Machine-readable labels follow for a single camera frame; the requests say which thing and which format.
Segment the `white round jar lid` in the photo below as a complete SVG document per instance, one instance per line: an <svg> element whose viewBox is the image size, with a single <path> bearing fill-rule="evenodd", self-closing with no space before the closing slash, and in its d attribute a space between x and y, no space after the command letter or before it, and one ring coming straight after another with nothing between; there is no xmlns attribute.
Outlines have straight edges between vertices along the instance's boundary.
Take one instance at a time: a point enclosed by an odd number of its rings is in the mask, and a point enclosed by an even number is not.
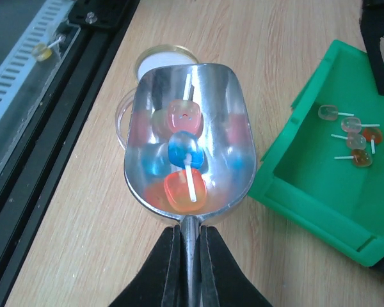
<svg viewBox="0 0 384 307"><path fill-rule="evenodd" d="M150 70L174 65L198 64L198 58L186 47L181 45L162 44L144 50L134 65L137 81Z"/></svg>

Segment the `yellow lollipop on rail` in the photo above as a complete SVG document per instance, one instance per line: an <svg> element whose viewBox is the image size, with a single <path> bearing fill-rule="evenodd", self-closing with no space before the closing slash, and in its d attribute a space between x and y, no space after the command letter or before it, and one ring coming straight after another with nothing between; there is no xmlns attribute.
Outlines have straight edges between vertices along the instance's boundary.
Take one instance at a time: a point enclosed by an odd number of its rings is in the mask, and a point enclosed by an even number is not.
<svg viewBox="0 0 384 307"><path fill-rule="evenodd" d="M44 44L44 43L39 43L35 45L32 50L31 50L31 55L32 57L37 61L37 62L43 62L47 59L49 59L52 56L52 48L55 45L58 45L61 42L64 42L66 39L65 35L59 35L55 41Z"/></svg>

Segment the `blue square lollipop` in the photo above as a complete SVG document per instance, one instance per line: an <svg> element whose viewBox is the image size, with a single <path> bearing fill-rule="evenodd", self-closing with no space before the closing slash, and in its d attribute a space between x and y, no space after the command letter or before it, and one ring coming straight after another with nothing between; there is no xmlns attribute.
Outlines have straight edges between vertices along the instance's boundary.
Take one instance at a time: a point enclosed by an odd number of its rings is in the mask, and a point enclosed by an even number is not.
<svg viewBox="0 0 384 307"><path fill-rule="evenodd" d="M204 163L204 151L198 144L198 138L187 131L174 133L168 142L169 161L180 168L185 168L187 154L191 156L191 167L199 169Z"/></svg>

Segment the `clear plastic jar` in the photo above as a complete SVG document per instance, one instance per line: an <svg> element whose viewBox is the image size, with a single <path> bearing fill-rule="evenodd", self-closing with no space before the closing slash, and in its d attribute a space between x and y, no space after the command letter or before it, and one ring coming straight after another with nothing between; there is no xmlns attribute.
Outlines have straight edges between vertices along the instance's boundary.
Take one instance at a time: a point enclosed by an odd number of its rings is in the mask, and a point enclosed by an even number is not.
<svg viewBox="0 0 384 307"><path fill-rule="evenodd" d="M124 128L127 126L124 123L125 113L130 110L133 105L136 88L131 89L121 98L115 111L115 132L120 146L125 150L127 137L124 136Z"/></svg>

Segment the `silver metal scoop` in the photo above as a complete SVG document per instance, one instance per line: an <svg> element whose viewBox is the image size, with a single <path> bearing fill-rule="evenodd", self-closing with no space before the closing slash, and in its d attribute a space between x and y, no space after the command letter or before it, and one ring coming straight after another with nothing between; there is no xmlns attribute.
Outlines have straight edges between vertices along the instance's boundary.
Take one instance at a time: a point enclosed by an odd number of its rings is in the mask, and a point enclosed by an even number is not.
<svg viewBox="0 0 384 307"><path fill-rule="evenodd" d="M257 168L241 85L225 65L183 64L146 72L134 91L124 176L133 196L177 226L177 306L200 306L200 228L246 196Z"/></svg>

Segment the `green bin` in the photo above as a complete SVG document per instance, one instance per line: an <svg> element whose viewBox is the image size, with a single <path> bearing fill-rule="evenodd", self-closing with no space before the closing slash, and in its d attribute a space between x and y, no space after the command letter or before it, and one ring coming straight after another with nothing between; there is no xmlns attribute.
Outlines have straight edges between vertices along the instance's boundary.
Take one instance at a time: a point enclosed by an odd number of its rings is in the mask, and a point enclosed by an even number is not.
<svg viewBox="0 0 384 307"><path fill-rule="evenodd" d="M379 125L383 141L369 167L349 160L340 121L318 116L324 104ZM249 195L361 265L384 258L384 96L365 52L332 42L264 154Z"/></svg>

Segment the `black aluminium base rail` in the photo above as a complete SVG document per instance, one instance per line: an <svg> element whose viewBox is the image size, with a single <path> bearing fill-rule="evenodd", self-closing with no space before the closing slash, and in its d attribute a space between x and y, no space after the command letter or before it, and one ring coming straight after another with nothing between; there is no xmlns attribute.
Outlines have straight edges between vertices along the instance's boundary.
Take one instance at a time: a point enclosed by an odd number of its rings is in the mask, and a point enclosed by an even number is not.
<svg viewBox="0 0 384 307"><path fill-rule="evenodd" d="M66 58L0 172L0 306L4 306L65 165L138 6L80 1Z"/></svg>

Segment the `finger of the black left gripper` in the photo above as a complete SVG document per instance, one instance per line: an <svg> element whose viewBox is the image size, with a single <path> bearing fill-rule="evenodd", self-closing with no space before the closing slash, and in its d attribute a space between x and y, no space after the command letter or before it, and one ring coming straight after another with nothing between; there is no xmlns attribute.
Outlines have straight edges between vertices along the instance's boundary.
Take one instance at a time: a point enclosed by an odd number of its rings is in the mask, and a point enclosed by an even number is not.
<svg viewBox="0 0 384 307"><path fill-rule="evenodd" d="M380 40L384 38L384 1L362 1L359 24L377 91L384 96L384 60L380 50Z"/></svg>

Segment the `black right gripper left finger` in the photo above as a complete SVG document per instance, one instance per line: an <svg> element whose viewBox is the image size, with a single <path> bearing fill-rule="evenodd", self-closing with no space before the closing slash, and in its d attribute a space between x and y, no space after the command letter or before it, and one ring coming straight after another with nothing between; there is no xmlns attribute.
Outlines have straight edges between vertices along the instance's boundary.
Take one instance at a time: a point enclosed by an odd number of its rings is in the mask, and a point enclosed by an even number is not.
<svg viewBox="0 0 384 307"><path fill-rule="evenodd" d="M180 285L180 226L166 227L133 280L110 304L176 306Z"/></svg>

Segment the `pink square lollipop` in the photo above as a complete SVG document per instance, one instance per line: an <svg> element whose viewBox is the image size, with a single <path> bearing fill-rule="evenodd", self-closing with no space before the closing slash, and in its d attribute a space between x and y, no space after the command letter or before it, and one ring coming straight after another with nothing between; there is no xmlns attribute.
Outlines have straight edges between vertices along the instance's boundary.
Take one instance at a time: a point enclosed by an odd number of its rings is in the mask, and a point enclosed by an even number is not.
<svg viewBox="0 0 384 307"><path fill-rule="evenodd" d="M194 89L192 75L188 74L182 98L172 100L168 104L166 119L172 133L184 130L194 135L197 134L202 113L200 106L193 101Z"/></svg>

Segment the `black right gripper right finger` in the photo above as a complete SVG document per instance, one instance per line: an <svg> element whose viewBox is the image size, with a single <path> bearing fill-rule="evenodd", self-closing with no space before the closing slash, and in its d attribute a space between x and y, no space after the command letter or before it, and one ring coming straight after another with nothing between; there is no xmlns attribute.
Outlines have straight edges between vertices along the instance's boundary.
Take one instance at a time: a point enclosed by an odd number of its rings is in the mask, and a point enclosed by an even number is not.
<svg viewBox="0 0 384 307"><path fill-rule="evenodd" d="M201 227L200 270L204 306L271 305L243 274L219 231L213 226Z"/></svg>

